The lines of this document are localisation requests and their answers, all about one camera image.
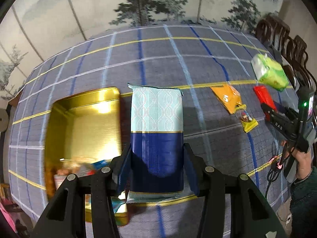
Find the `dark green sleeve forearm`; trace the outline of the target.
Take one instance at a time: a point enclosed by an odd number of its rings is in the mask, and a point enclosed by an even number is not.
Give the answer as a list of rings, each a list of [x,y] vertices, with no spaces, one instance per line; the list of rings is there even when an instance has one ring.
[[[316,189],[316,167],[312,167],[305,179],[296,180],[291,185],[292,231],[290,237],[316,237]]]

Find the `person's right hand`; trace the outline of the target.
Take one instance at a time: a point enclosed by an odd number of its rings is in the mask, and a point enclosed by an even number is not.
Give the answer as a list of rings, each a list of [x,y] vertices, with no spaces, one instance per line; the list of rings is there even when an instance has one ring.
[[[283,158],[287,158],[290,152],[292,152],[292,156],[297,161],[296,180],[304,180],[312,171],[312,152],[309,150],[305,153],[294,149],[293,147],[291,149],[286,148]]]

